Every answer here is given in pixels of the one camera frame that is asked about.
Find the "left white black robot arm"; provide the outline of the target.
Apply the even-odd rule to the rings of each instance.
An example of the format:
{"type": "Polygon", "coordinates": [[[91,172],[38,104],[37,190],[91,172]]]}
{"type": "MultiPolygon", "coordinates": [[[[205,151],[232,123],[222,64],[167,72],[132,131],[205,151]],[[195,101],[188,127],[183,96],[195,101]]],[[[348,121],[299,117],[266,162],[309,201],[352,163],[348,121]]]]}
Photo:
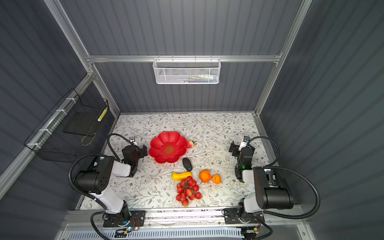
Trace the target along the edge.
{"type": "Polygon", "coordinates": [[[128,204],[112,190],[111,176],[132,178],[139,159],[146,157],[146,146],[129,145],[123,149],[123,161],[103,154],[87,154],[76,159],[68,173],[71,187],[99,204],[104,228],[121,227],[136,230],[144,225],[145,211],[130,211],[128,204]]]}

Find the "red fake peach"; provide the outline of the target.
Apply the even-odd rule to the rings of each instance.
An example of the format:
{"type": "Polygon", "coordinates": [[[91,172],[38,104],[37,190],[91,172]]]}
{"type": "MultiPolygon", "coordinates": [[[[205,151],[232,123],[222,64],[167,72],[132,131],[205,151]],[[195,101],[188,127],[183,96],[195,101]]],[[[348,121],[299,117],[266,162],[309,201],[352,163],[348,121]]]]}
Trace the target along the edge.
{"type": "Polygon", "coordinates": [[[192,149],[194,146],[195,146],[195,142],[194,141],[192,141],[192,140],[187,141],[186,147],[188,149],[192,149]]]}

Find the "small fake orange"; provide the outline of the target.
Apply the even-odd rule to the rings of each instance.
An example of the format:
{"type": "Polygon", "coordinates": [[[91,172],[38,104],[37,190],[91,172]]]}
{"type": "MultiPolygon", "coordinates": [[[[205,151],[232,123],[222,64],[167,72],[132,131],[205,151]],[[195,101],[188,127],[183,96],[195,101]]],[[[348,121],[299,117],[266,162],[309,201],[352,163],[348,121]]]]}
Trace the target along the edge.
{"type": "Polygon", "coordinates": [[[212,181],[214,184],[220,184],[222,182],[221,176],[220,175],[214,175],[212,177],[212,181]]]}

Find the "yellow fake squash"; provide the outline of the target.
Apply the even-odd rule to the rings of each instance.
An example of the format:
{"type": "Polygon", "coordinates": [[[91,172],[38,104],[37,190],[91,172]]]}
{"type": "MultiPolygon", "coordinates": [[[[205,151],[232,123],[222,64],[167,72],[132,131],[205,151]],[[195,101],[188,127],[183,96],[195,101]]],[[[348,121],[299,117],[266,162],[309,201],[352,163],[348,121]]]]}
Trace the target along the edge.
{"type": "Polygon", "coordinates": [[[181,181],[183,179],[187,179],[188,177],[192,177],[192,173],[191,172],[184,172],[184,173],[172,173],[172,179],[174,181],[181,181]]]}

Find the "dark fake avocado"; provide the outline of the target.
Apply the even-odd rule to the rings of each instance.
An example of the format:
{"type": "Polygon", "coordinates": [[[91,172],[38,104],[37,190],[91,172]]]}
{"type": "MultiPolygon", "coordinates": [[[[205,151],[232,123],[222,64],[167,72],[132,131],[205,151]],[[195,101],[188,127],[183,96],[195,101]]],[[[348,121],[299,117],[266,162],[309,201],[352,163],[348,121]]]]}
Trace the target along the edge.
{"type": "Polygon", "coordinates": [[[191,172],[193,169],[192,162],[189,158],[183,158],[182,160],[184,168],[187,170],[187,172],[191,172]]]}

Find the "orange fake bell pepper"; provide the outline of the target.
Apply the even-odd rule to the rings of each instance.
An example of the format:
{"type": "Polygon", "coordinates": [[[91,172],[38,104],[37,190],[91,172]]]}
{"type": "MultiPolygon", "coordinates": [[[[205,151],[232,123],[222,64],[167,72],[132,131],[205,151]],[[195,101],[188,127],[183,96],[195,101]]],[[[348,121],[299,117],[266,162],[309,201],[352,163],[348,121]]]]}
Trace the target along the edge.
{"type": "Polygon", "coordinates": [[[202,183],[208,183],[212,179],[211,172],[209,170],[203,170],[199,173],[199,178],[202,183]]]}

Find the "red fake grape bunch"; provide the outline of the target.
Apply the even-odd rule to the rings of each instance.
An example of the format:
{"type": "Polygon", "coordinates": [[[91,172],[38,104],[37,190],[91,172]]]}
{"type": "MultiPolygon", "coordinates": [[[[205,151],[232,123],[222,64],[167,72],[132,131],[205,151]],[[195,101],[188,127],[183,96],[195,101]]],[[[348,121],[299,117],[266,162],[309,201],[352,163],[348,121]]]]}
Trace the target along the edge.
{"type": "Polygon", "coordinates": [[[191,201],[201,200],[202,198],[203,195],[200,192],[200,187],[193,177],[188,176],[177,184],[176,200],[180,202],[183,207],[188,207],[191,201]]]}

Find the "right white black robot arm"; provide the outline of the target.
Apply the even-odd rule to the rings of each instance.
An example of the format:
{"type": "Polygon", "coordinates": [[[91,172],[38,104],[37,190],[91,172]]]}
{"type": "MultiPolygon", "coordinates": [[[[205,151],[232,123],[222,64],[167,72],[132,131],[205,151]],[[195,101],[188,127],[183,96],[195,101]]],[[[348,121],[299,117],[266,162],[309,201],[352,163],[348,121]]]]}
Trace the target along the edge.
{"type": "Polygon", "coordinates": [[[256,217],[264,218],[264,210],[288,210],[294,207],[294,198],[282,170],[252,166],[255,148],[249,145],[249,140],[249,137],[245,137],[240,145],[232,142],[229,152],[237,158],[237,180],[253,184],[255,192],[241,199],[237,207],[222,210],[226,224],[257,223],[256,217]]]}

